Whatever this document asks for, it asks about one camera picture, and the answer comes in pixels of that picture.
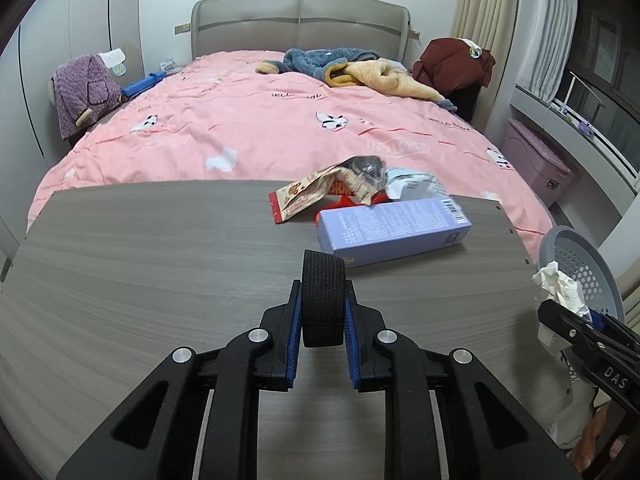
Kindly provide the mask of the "person's right hand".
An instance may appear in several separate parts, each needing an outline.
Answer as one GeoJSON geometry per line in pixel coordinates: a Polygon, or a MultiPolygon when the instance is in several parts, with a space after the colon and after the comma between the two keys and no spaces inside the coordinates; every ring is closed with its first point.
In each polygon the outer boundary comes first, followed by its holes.
{"type": "Polygon", "coordinates": [[[624,416],[622,408],[610,401],[598,408],[597,413],[582,430],[576,446],[570,452],[570,461],[581,474],[592,464],[598,455],[598,444],[606,443],[603,437],[605,429],[613,422],[618,422],[624,416]]]}

